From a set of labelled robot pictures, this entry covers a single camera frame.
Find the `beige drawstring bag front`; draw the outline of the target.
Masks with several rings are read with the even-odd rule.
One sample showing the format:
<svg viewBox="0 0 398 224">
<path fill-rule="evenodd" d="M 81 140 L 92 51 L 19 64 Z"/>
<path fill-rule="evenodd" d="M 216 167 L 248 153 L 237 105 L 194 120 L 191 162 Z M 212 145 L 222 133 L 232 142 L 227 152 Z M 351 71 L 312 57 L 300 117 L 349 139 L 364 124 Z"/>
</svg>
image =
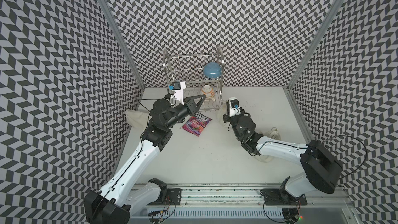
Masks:
<svg viewBox="0 0 398 224">
<path fill-rule="evenodd" d="M 280 133 L 276 127 L 272 127 L 269 131 L 260 131 L 259 133 L 263 134 L 264 136 L 266 136 L 268 138 L 281 141 Z M 269 163 L 274 159 L 273 156 L 264 156 L 264 155 L 255 156 L 255 158 L 258 161 L 263 162 L 263 163 Z"/>
</svg>

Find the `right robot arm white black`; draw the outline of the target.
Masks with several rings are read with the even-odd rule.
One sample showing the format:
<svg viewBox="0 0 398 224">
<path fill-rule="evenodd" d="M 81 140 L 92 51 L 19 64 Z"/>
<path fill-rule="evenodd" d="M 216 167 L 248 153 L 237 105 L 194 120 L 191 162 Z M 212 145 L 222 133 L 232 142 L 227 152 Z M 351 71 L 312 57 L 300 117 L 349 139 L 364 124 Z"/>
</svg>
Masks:
<svg viewBox="0 0 398 224">
<path fill-rule="evenodd" d="M 287 204 L 297 201 L 308 192 L 318 190 L 333 194 L 340 179 L 343 163 L 325 148 L 320 141 L 308 144 L 294 144 L 271 139 L 255 131 L 256 124 L 250 114 L 223 115 L 229 123 L 242 148 L 253 156 L 271 156 L 300 165 L 303 172 L 287 177 L 277 195 Z"/>
</svg>

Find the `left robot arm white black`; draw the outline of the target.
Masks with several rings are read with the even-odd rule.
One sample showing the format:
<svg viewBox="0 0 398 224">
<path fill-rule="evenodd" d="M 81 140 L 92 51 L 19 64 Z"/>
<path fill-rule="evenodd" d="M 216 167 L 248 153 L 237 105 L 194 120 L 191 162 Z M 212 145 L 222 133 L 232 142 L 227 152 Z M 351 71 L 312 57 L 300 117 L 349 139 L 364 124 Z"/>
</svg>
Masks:
<svg viewBox="0 0 398 224">
<path fill-rule="evenodd" d="M 172 107 L 169 100 L 156 100 L 149 113 L 148 125 L 140 136 L 137 148 L 121 169 L 98 191 L 89 191 L 84 198 L 87 222 L 90 224 L 126 224 L 131 215 L 150 203 L 163 202 L 167 184 L 156 178 L 132 192 L 135 183 L 151 161 L 171 139 L 172 127 L 195 116 L 206 96 L 190 96 L 183 104 Z"/>
</svg>

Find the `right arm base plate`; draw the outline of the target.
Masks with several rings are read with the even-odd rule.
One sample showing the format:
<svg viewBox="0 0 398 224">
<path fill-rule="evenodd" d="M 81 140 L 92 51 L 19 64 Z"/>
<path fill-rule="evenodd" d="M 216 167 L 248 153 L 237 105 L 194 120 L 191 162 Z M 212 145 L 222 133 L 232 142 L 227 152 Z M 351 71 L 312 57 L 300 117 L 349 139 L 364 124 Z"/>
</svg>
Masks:
<svg viewBox="0 0 398 224">
<path fill-rule="evenodd" d="M 308 205 L 305 195 L 294 197 L 286 191 L 288 179 L 290 177 L 287 177 L 279 188 L 263 188 L 260 190 L 260 195 L 266 205 Z"/>
</svg>

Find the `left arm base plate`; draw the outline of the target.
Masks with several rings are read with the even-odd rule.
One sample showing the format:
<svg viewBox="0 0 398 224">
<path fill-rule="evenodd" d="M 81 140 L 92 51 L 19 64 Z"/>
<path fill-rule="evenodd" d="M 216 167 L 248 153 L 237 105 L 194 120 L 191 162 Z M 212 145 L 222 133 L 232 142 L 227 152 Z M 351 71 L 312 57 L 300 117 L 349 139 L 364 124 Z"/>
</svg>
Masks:
<svg viewBox="0 0 398 224">
<path fill-rule="evenodd" d="M 160 188 L 160 194 L 156 201 L 151 202 L 148 205 L 169 204 L 169 202 L 173 202 L 175 205 L 180 205 L 182 195 L 181 188 L 170 188 L 167 183 L 157 178 L 149 180 L 149 183 L 156 184 Z"/>
</svg>

